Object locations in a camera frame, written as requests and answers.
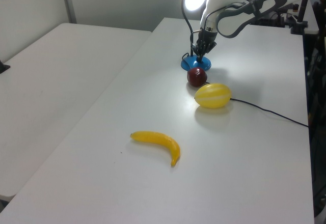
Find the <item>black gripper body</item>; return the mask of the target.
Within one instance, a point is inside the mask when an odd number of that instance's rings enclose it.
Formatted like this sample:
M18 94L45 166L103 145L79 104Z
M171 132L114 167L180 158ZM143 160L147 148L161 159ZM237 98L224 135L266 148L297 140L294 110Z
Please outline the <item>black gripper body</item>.
M200 44L202 42L209 44L213 43L216 39L217 32L209 32L204 29L200 29L200 32L198 34L197 43Z

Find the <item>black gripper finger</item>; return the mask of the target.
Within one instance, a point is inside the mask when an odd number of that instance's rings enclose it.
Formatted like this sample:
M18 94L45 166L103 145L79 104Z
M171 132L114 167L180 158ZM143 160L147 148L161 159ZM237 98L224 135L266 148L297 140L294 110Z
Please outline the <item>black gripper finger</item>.
M203 47L203 55L209 53L216 46L216 42L205 42Z
M205 55L205 42L197 41L197 44L193 44L193 52L197 56L197 62L201 62Z

